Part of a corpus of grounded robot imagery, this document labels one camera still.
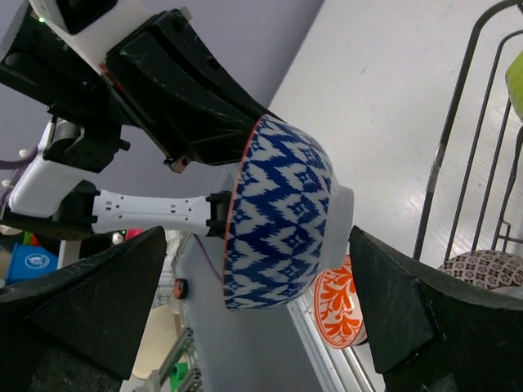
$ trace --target blue box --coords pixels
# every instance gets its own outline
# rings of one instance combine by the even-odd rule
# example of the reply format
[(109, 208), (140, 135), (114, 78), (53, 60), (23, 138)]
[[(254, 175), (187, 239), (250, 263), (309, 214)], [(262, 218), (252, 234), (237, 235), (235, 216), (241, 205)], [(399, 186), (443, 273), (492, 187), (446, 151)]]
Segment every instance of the blue box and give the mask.
[(58, 257), (42, 247), (17, 243), (11, 254), (6, 285), (24, 282), (50, 274), (58, 268)]

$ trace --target white table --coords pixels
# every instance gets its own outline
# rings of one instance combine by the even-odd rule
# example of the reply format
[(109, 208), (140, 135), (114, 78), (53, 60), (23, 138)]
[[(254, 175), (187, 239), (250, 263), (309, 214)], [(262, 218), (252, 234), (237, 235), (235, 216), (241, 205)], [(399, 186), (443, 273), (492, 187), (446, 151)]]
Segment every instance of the white table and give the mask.
[[(327, 0), (270, 107), (315, 137), (328, 151), (341, 184), (355, 191), (355, 224), (412, 254), (425, 187), (472, 26), (493, 0)], [(512, 8), (485, 29), (436, 191), (422, 261), (443, 261), (449, 227), (476, 127), (486, 78), (498, 42), (523, 25)], [(521, 51), (509, 44), (501, 70)], [(485, 120), (479, 170), (471, 178), (456, 252), (470, 246), (492, 140), (507, 100), (503, 78), (494, 85)], [(511, 118), (507, 138), (521, 122)], [(511, 163), (503, 151), (500, 170)], [(494, 184), (494, 196), (504, 191)], [(520, 190), (516, 196), (521, 198)], [(512, 212), (521, 222), (521, 213)], [(489, 247), (495, 214), (487, 214), (480, 247)], [(356, 350), (377, 391), (368, 348)]]

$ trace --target gray panel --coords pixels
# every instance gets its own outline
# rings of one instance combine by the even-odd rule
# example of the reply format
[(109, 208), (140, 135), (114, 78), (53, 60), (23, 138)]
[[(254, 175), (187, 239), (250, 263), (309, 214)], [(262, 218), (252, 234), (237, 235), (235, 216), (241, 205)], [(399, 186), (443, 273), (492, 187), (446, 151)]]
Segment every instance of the gray panel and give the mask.
[[(153, 11), (189, 6), (192, 24), (217, 59), (256, 99), (268, 105), (323, 0), (144, 0)], [(20, 5), (0, 4), (3, 35)], [(0, 158), (13, 159), (35, 145), (47, 123), (45, 108), (0, 86)], [(191, 164), (182, 175), (163, 167), (162, 154), (143, 131), (124, 130), (131, 150), (121, 152), (96, 184), (123, 194), (189, 197), (201, 194), (221, 169)], [(8, 173), (0, 173), (0, 180)]]

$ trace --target orange and white patterned bowl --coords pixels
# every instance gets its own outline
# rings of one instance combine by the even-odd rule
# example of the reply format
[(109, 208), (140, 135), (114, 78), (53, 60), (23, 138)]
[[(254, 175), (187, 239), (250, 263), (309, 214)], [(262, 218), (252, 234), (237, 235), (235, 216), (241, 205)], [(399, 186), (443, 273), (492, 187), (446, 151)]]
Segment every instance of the orange and white patterned bowl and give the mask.
[(367, 332), (349, 256), (346, 256), (342, 268), (326, 269), (318, 275), (313, 305), (316, 326), (328, 345), (345, 349), (365, 342)]

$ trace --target purple cable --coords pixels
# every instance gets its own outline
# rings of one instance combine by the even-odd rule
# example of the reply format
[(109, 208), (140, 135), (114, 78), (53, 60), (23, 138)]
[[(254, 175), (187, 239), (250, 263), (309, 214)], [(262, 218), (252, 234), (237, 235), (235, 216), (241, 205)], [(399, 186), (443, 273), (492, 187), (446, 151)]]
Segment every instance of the purple cable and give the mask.
[(0, 161), (0, 170), (13, 170), (11, 174), (11, 186), (6, 188), (0, 194), (0, 206), (3, 206), (7, 201), (7, 197), (11, 194), (13, 187), (18, 183), (22, 175), (25, 173), (25, 169), (38, 155), (38, 147), (33, 147), (27, 152), (27, 157), (19, 159), (18, 161)]
[(214, 276), (216, 276), (216, 278), (218, 279), (218, 282), (223, 283), (223, 279), (221, 278), (221, 275), (218, 273), (216, 267), (212, 263), (211, 258), (209, 257), (209, 254), (207, 254), (207, 250), (205, 249), (205, 246), (203, 245), (201, 238), (196, 234), (193, 234), (193, 235), (194, 235), (194, 238), (196, 239), (196, 242), (199, 245), (199, 248), (202, 250), (203, 257), (205, 258), (207, 264), (209, 264), (209, 267), (211, 267), (211, 270), (214, 273)]

